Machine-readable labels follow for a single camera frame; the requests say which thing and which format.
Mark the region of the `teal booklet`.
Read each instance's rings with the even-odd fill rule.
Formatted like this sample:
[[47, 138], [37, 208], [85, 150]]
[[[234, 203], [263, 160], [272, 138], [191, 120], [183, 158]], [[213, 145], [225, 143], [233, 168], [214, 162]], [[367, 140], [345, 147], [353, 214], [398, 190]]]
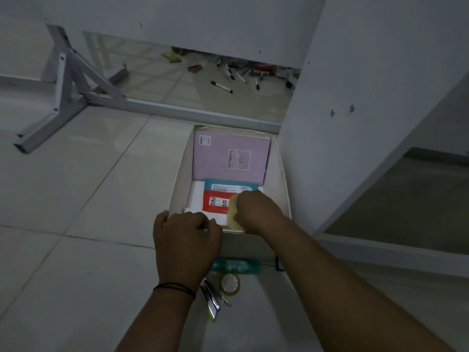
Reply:
[[229, 181], [221, 179], [205, 179], [204, 190], [218, 191], [224, 193], [238, 194], [243, 191], [259, 190], [256, 183]]

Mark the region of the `person's left forearm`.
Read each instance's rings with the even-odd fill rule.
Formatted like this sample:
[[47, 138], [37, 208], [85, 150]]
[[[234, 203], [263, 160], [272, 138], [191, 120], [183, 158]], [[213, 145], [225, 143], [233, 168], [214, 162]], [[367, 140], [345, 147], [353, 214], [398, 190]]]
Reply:
[[193, 301], [177, 290], [152, 291], [114, 352], [177, 352]]

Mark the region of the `black wristband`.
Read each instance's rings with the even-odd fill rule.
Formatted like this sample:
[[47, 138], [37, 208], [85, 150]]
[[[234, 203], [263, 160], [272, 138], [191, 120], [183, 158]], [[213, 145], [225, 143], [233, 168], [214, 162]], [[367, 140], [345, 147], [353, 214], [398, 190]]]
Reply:
[[168, 290], [177, 290], [184, 292], [185, 294], [191, 296], [193, 300], [196, 299], [196, 292], [194, 290], [191, 290], [188, 286], [184, 284], [180, 284], [177, 282], [167, 282], [167, 283], [162, 283], [158, 284], [153, 288], [153, 291], [158, 290], [158, 289], [168, 289]]

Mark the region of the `clear tape roll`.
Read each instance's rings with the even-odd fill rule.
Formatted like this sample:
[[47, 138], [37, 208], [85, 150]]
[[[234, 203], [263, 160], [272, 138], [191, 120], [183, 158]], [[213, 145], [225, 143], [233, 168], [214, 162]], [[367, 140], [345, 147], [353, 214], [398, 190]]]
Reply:
[[236, 274], [225, 273], [220, 278], [220, 290], [227, 296], [235, 296], [240, 291], [240, 279]]

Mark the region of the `yellow sponge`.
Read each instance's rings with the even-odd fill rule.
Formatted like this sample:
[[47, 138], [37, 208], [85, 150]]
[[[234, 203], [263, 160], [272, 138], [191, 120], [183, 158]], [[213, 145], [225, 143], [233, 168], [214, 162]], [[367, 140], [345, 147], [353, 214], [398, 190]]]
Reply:
[[226, 223], [230, 230], [238, 233], [245, 233], [245, 230], [235, 221], [237, 214], [237, 199], [240, 194], [233, 195], [228, 203], [228, 212], [226, 214]]

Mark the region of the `white desk back panel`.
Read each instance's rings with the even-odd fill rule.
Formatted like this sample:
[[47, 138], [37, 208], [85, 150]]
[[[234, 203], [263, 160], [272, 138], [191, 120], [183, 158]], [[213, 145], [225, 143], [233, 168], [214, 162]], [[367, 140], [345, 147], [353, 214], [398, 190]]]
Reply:
[[64, 27], [300, 68], [325, 0], [34, 0]]

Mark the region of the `red booklet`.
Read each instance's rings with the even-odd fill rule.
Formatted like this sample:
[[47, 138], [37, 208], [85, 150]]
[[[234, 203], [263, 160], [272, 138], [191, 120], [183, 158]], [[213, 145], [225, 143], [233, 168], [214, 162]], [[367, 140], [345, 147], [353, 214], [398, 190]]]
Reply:
[[230, 199], [235, 196], [234, 192], [224, 192], [205, 189], [203, 191], [202, 210], [209, 213], [227, 214]]

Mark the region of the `person's left hand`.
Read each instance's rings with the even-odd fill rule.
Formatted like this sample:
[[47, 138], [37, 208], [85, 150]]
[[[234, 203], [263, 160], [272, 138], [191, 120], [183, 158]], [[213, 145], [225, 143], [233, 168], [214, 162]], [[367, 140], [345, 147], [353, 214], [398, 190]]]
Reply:
[[218, 258], [222, 227], [203, 213], [169, 214], [153, 233], [159, 283], [177, 282], [196, 291]]

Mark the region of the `teal tube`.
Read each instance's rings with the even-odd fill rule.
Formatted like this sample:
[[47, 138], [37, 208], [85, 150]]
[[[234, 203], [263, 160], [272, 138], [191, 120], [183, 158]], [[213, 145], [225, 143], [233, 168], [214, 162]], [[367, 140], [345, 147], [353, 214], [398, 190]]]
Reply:
[[257, 260], [219, 257], [214, 261], [210, 271], [223, 274], [256, 275], [261, 272], [261, 269], [262, 265]]

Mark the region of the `grey metal table frame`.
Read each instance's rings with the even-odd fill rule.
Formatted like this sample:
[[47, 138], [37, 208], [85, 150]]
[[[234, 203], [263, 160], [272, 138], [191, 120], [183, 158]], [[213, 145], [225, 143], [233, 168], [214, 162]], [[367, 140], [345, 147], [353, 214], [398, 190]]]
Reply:
[[46, 28], [54, 45], [43, 77], [35, 79], [1, 76], [3, 80], [13, 84], [18, 82], [47, 84], [47, 81], [44, 81], [45, 77], [56, 76], [53, 83], [55, 92], [52, 111], [45, 118], [18, 133], [18, 140], [14, 143], [14, 147], [20, 153], [30, 154], [35, 151], [89, 106], [191, 121], [203, 125], [220, 125], [272, 134], [280, 132], [281, 123], [279, 122], [129, 98], [117, 88], [115, 82], [72, 47], [65, 29], [48, 23]]

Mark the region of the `person's right hand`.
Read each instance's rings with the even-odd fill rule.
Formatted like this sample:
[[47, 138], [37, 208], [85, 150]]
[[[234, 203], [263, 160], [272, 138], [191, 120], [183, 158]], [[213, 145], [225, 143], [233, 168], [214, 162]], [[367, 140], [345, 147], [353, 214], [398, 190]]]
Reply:
[[260, 190], [257, 190], [255, 209], [256, 231], [245, 231], [249, 234], [263, 235], [269, 233], [280, 227], [288, 219], [281, 208]]

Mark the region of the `white desk side panel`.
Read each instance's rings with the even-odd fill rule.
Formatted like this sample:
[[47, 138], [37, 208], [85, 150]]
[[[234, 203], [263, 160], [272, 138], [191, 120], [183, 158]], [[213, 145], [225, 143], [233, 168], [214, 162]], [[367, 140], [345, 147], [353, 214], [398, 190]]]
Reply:
[[469, 278], [469, 256], [325, 234], [469, 72], [469, 0], [326, 0], [278, 146], [294, 221], [343, 260]]

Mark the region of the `purple notebook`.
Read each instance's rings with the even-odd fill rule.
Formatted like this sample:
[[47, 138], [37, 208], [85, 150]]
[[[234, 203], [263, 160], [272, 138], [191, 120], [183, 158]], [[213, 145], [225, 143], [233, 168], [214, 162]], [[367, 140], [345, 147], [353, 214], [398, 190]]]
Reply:
[[267, 137], [196, 130], [192, 178], [263, 185], [270, 143]]

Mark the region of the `silver stapler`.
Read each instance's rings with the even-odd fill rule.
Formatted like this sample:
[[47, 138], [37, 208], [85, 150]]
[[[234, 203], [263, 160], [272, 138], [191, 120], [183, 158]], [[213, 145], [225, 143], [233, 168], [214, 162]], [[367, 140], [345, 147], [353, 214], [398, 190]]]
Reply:
[[209, 312], [209, 318], [211, 322], [215, 322], [217, 319], [217, 316], [221, 310], [221, 307], [218, 303], [218, 301], [215, 298], [213, 289], [211, 288], [211, 284], [207, 280], [207, 278], [204, 278], [202, 280], [202, 283], [199, 286], [199, 290], [202, 293], [202, 296], [207, 304], [208, 307], [208, 312]]

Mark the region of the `white drawer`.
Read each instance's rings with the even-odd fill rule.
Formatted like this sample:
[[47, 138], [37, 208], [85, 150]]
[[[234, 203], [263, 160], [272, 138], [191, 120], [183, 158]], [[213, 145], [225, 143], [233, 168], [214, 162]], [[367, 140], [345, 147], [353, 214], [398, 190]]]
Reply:
[[174, 179], [171, 198], [167, 207], [169, 213], [183, 213], [189, 199], [191, 185], [194, 181], [192, 178], [192, 171], [194, 157], [194, 136], [196, 130], [207, 130], [269, 138], [271, 143], [267, 159], [266, 172], [263, 185], [259, 185], [259, 190], [270, 197], [281, 208], [285, 216], [289, 218], [291, 217], [288, 188], [276, 137], [273, 134], [264, 131], [235, 129], [213, 125], [195, 126], [194, 129], [191, 130], [186, 141], [182, 159], [179, 163], [177, 176]]

